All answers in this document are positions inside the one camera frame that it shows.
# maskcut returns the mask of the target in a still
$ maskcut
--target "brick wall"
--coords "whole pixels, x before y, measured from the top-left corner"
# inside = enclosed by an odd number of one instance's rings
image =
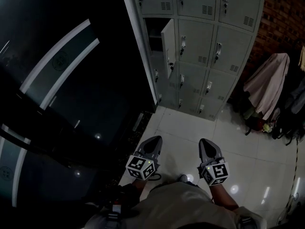
[[[272,53],[290,52],[297,38],[305,39],[305,0],[265,0],[255,43],[231,101],[238,98],[245,81]]]

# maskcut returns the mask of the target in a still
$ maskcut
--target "shoe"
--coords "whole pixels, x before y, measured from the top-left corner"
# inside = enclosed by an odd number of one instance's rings
[[[188,182],[188,179],[187,179],[187,176],[186,175],[181,175],[179,178],[178,178],[178,182]]]

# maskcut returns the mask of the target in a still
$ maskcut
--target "pink jacket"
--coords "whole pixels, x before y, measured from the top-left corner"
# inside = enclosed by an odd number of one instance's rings
[[[287,53],[274,53],[244,84],[255,111],[262,112],[264,120],[268,119],[281,95],[289,63]]]

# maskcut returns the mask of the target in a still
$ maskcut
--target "open locker door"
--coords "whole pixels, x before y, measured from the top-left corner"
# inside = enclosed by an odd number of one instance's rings
[[[164,63],[167,70],[167,78],[170,78],[176,63],[175,26],[173,19],[171,19],[161,31],[161,37],[163,44]]]

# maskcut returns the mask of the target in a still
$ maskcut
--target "white tile floor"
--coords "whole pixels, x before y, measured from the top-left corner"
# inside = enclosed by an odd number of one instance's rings
[[[197,170],[200,164],[198,142],[207,138],[221,148],[229,163],[231,175],[223,184],[226,190],[239,206],[262,215],[268,227],[275,226],[291,194],[298,192],[298,201],[305,201],[305,141],[298,145],[294,181],[296,141],[285,146],[288,142],[285,138],[273,140],[263,133],[252,132],[248,136],[245,133],[244,121],[230,105],[224,108],[215,122],[158,107],[140,143],[154,135],[162,136],[161,166],[158,169],[162,179],[148,182],[141,199],[145,199],[156,185],[168,179],[177,179],[181,174],[189,175],[193,183],[211,195],[206,182],[199,180]],[[120,185],[132,181],[124,173]]]

